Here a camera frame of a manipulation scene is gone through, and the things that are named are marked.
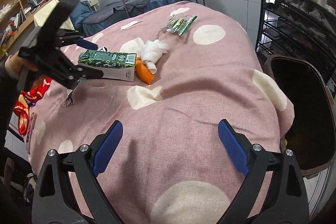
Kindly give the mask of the person left hand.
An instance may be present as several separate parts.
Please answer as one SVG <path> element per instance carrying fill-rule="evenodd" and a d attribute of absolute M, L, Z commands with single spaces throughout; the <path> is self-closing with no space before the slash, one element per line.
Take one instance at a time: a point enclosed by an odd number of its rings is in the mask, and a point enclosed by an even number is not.
<path fill-rule="evenodd" d="M 15 55 L 10 55 L 5 61 L 5 69 L 9 76 L 13 79 L 19 79 L 21 70 L 27 68 L 30 71 L 36 72 L 37 67 L 29 62 L 27 59 L 18 56 L 18 53 Z"/>

